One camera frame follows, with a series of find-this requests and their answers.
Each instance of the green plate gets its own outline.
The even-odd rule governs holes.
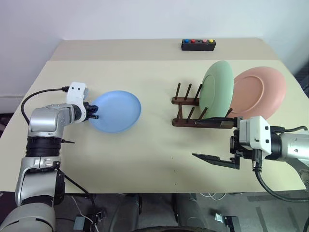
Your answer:
[[[204,118],[224,117],[229,110],[234,89],[234,78],[228,62],[220,60],[207,70],[199,94],[201,111],[208,108]]]

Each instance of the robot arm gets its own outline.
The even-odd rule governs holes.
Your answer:
[[[270,126],[261,116],[242,118],[216,118],[221,124],[234,122],[234,135],[231,136],[231,161],[220,160],[210,155],[193,154],[214,165],[239,169],[240,158],[251,159],[253,171],[261,172],[263,160],[285,161],[299,174],[309,190],[309,132],[306,127],[286,130],[282,127]],[[213,119],[205,119],[198,124],[208,124]],[[294,134],[299,129],[305,131]]]
[[[26,157],[22,158],[15,191],[17,208],[0,226],[1,232],[55,231],[54,204],[63,200],[64,174],[57,170],[64,127],[93,115],[98,107],[84,102],[88,89],[74,82],[67,93],[67,103],[35,109],[28,129]]]

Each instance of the black box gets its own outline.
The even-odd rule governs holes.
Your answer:
[[[212,43],[209,40],[206,43],[203,43],[203,40],[195,40],[195,43],[192,43],[191,40],[188,43],[182,41],[182,51],[213,51],[215,46],[215,40]]]

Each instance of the cable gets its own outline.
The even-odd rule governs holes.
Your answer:
[[[301,130],[301,129],[304,129],[305,131],[308,130],[307,127],[305,127],[305,126],[300,126],[300,127],[295,127],[295,128],[292,128],[292,129],[285,129],[284,131],[285,131],[285,132],[294,132],[294,131],[299,131],[299,130]]]
[[[210,195],[210,194],[209,194],[209,192],[208,192],[208,193],[207,193],[207,194],[208,194],[208,196],[204,195],[204,194],[203,194],[203,193],[201,193],[201,192],[200,192],[199,194],[201,194],[203,197],[211,197],[211,196],[213,197],[214,195],[216,195],[216,193],[215,193],[215,192],[213,193],[213,195]]]
[[[87,197],[90,199],[91,204],[92,204],[92,220],[94,220],[94,216],[95,216],[95,214],[96,214],[96,205],[95,205],[95,201],[93,200],[92,195],[91,195],[86,189],[84,189],[82,186],[80,186],[79,184],[77,184],[74,180],[72,180],[71,178],[69,178],[69,177],[68,177],[63,171],[61,171],[59,168],[58,168],[58,171],[62,172],[67,180],[69,180],[72,184],[74,184],[76,187],[78,187],[80,190],[82,190],[82,191],[87,195]],[[94,232],[95,227],[96,227],[96,225],[95,225],[94,223],[92,223],[92,231],[93,231],[93,232]]]
[[[214,201],[219,201],[219,200],[222,200],[225,196],[226,196],[226,193],[224,193],[223,194],[223,196],[222,197],[220,197],[220,198],[218,198],[218,199],[216,199],[216,198],[214,198],[214,195],[216,195],[216,193],[214,192],[212,195],[210,195],[209,194],[209,192],[207,193],[208,194],[208,196],[206,196],[206,195],[204,195],[203,193],[199,193],[199,194],[201,194],[202,196],[204,196],[204,197],[210,197],[210,198],[212,198]]]
[[[226,193],[224,193],[223,196],[220,197],[220,198],[218,198],[218,199],[214,198],[214,197],[211,196],[211,195],[209,195],[209,196],[210,196],[214,201],[219,201],[219,200],[222,200],[222,199],[226,196]]]
[[[304,230],[303,230],[303,232],[308,232],[308,228],[309,228],[309,217],[307,218],[307,221],[306,221],[306,223],[305,223],[305,225],[304,225]]]
[[[83,216],[84,218],[88,219],[91,222],[92,225],[95,225],[95,228],[96,228],[97,232],[99,232],[98,228],[97,228],[97,225],[95,223],[93,223],[93,221],[89,217],[87,217],[84,214],[82,214],[81,209],[79,208],[79,206],[78,206],[78,204],[76,202],[76,199],[73,196],[71,196],[71,197],[72,197],[73,201],[75,202],[75,205],[76,205],[80,215]]]
[[[56,220],[66,220],[66,221],[72,221],[75,222],[73,219],[65,218],[65,217],[57,217]]]
[[[309,202],[309,198],[290,198],[290,197],[284,197],[282,195],[279,195],[277,193],[275,193],[273,190],[271,190],[267,184],[265,184],[265,182],[263,181],[262,177],[261,177],[261,173],[257,170],[255,171],[255,175],[257,180],[260,182],[261,186],[272,196],[286,201],[286,202],[294,202],[294,203],[302,203],[302,202]]]
[[[26,98],[23,100],[23,102],[21,103],[21,106],[20,106],[20,110],[21,110],[21,114],[24,116],[24,118],[25,118],[25,120],[26,120],[26,122],[27,122],[28,125],[29,125],[29,119],[28,119],[28,117],[27,117],[27,115],[26,115],[26,113],[25,113],[25,109],[24,109],[26,102],[27,102],[30,98],[32,98],[33,96],[38,95],[38,94],[40,94],[40,93],[45,93],[45,92],[50,92],[50,91],[61,91],[61,90],[64,91],[64,92],[68,92],[69,86],[65,86],[65,87],[62,87],[62,88],[51,88],[51,89],[41,90],[41,91],[38,91],[38,92],[35,92],[35,93],[30,94],[28,97],[26,97]]]

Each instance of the plate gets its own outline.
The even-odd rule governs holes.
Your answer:
[[[233,73],[227,61],[220,60],[207,70],[199,94],[201,111],[207,107],[204,118],[224,117],[233,97]]]
[[[102,94],[92,105],[98,107],[95,115],[98,119],[90,118],[90,123],[99,131],[120,133],[130,129],[139,119],[141,104],[132,93],[116,90]]]
[[[234,79],[229,117],[268,119],[280,107],[286,92],[284,76],[271,67],[248,69]]]

